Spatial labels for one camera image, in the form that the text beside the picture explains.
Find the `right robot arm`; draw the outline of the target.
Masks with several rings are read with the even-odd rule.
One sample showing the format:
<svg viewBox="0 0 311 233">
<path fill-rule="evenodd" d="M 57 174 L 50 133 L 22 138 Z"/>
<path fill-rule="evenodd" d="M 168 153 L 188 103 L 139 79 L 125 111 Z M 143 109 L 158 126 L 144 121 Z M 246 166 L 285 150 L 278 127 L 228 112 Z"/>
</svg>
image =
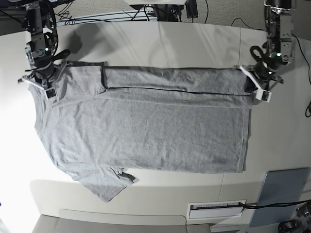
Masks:
<svg viewBox="0 0 311 233">
<path fill-rule="evenodd" d="M 49 0 L 34 0 L 24 5 L 26 17 L 23 26 L 31 34 L 25 53 L 30 65 L 30 77 L 48 88 L 56 80 L 54 62 L 66 59 L 70 50 L 57 52 L 59 37 L 54 4 Z"/>
</svg>

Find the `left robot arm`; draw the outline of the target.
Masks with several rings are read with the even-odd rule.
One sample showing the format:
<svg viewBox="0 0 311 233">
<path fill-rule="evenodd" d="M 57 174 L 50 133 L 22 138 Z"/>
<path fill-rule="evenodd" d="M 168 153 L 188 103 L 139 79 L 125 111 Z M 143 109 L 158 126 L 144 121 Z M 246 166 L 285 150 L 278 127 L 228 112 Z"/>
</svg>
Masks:
<svg viewBox="0 0 311 233">
<path fill-rule="evenodd" d="M 21 0 L 17 4 L 26 11 L 21 25 L 31 34 L 31 41 L 25 48 L 31 66 L 29 72 L 35 84 L 44 88 L 51 88 L 55 79 L 54 62 L 64 60 L 70 55 L 70 50 L 57 52 L 59 37 L 54 8 L 65 3 L 64 0 Z M 283 79 L 275 77 L 275 74 L 293 60 L 293 1 L 266 0 L 264 6 L 267 41 L 261 47 L 250 48 L 251 56 L 257 62 L 255 65 L 239 68 L 247 76 L 245 91 L 261 94 L 262 100 L 266 100 L 270 94 L 270 81 L 283 83 Z"/>
</svg>

